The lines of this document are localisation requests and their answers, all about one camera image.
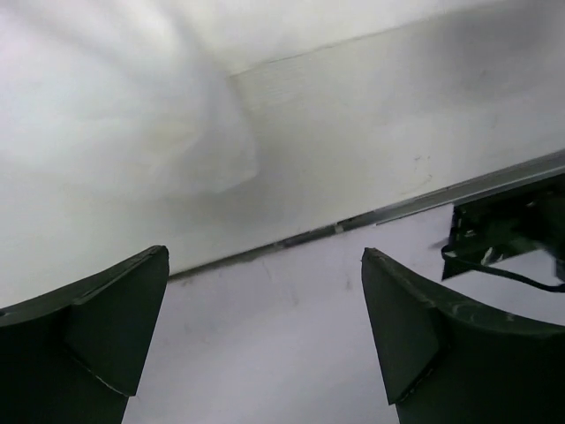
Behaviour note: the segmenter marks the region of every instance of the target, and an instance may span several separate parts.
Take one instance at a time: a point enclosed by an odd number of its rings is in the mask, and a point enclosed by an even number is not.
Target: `white plastic bag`
[[[235,93],[165,2],[0,0],[0,28],[1,158],[142,200],[257,173]]]

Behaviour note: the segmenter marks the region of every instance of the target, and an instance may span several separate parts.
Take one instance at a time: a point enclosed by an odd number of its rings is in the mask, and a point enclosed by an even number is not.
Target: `white board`
[[[261,172],[223,195],[126,202],[3,164],[0,307],[150,245],[188,269],[565,148],[561,18],[466,12],[239,74]]]

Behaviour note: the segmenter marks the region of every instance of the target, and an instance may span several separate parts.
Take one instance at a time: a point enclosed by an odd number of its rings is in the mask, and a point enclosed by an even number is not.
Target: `black wire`
[[[544,292],[551,292],[551,293],[564,293],[565,292],[565,283],[559,285],[547,285],[538,283],[536,280],[532,280],[527,276],[522,276],[517,274],[516,272],[505,271],[503,269],[497,269],[493,267],[487,267],[480,263],[466,261],[465,259],[458,258],[456,253],[449,248],[449,246],[444,246],[441,249],[441,257],[445,262],[452,262],[462,265],[468,269],[472,269],[474,271],[483,272],[485,274],[491,274],[493,276],[501,276],[503,278],[508,278],[510,280],[516,280],[520,283],[527,284],[531,287],[535,287],[536,289],[543,290]]]

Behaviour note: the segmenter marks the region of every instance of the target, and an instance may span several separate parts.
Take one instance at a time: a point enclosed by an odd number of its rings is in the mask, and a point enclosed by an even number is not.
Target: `metal strip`
[[[219,261],[180,271],[171,275],[169,280],[173,282],[209,269],[215,269],[233,263],[252,261],[264,254],[271,254],[283,249],[288,249],[289,247],[299,246],[304,243],[330,237],[344,231],[355,230],[367,225],[386,223],[394,219],[424,212],[431,208],[437,208],[448,203],[457,205],[466,203],[467,201],[474,201],[542,179],[555,177],[562,173],[565,173],[565,149],[552,155],[511,166],[505,170],[486,174],[480,178],[474,178],[461,184],[452,185],[385,208],[354,216],[333,225],[298,234],[297,236],[286,238],[285,240],[270,245],[257,247],[241,254],[235,254],[220,259]]]

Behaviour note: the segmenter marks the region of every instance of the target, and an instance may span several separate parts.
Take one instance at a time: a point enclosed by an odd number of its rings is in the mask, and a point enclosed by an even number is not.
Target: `black cable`
[[[528,278],[527,276],[522,276],[520,274],[517,274],[516,272],[505,271],[504,269],[487,267],[486,265],[482,265],[480,263],[466,261],[465,259],[458,258],[456,256],[456,253],[452,249],[450,249],[449,246],[444,246],[441,249],[441,258],[443,258],[445,262],[457,263],[474,271],[483,272],[485,274],[491,274],[493,276],[501,276],[503,278],[508,278],[510,280],[516,280],[520,283],[524,283],[531,287],[535,287],[536,289],[543,290],[544,292],[565,293],[565,283],[559,285],[542,284],[542,283],[538,283],[536,280],[532,280],[531,278]]]

